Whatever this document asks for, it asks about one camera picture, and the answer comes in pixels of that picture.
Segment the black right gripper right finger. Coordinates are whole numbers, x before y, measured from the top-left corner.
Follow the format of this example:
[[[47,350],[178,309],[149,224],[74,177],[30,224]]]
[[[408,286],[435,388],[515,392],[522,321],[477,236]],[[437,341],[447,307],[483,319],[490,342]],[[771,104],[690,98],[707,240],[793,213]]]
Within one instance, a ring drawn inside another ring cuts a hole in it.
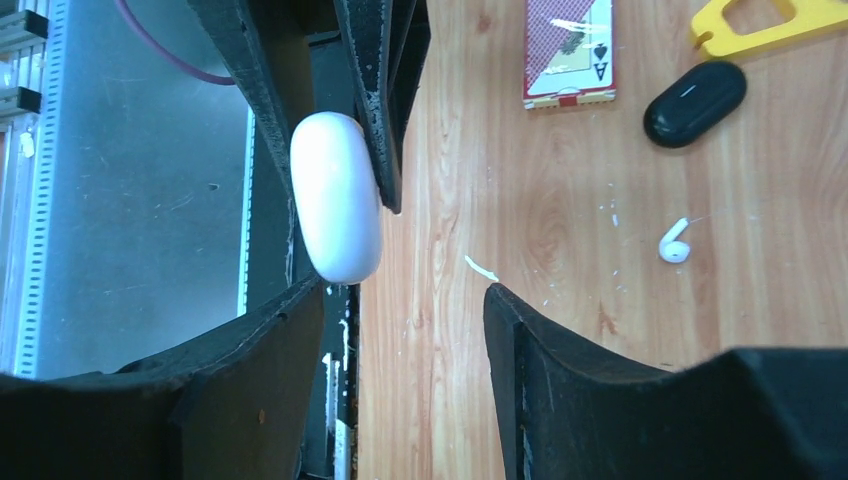
[[[669,372],[501,284],[484,330],[509,479],[843,479],[847,352],[745,347]]]

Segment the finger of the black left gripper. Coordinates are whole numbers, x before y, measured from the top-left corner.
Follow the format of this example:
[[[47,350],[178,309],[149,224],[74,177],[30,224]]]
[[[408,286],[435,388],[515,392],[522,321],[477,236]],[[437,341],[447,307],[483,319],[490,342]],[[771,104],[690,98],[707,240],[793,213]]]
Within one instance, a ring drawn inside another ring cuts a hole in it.
[[[295,3],[278,0],[189,0],[251,107],[271,158],[292,188],[290,145],[314,111],[310,49]]]
[[[425,0],[336,0],[382,204],[402,210],[403,141],[431,39]]]

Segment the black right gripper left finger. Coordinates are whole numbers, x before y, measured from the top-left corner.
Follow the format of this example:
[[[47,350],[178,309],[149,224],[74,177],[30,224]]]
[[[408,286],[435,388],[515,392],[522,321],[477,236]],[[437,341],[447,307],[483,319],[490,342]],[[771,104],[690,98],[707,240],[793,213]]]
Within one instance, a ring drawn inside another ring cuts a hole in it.
[[[308,275],[258,309],[105,374],[1,379],[5,479],[291,479],[324,328]]]

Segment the white earbud charging case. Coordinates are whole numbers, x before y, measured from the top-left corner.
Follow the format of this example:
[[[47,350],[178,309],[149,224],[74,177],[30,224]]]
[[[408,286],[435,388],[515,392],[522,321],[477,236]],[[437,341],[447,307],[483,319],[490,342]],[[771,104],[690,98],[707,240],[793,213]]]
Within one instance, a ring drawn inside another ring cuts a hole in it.
[[[372,275],[382,254],[381,200],[362,127],[332,111],[295,128],[290,146],[294,200],[317,273],[336,284]]]

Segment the white earbud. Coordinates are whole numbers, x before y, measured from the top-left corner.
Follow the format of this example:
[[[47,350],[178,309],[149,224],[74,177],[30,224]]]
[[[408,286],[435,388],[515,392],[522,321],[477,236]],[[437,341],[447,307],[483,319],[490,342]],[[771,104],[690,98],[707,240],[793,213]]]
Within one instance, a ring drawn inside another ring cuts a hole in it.
[[[679,239],[688,225],[687,217],[680,218],[661,237],[658,243],[658,255],[662,260],[671,264],[679,264],[688,259],[691,247]]]

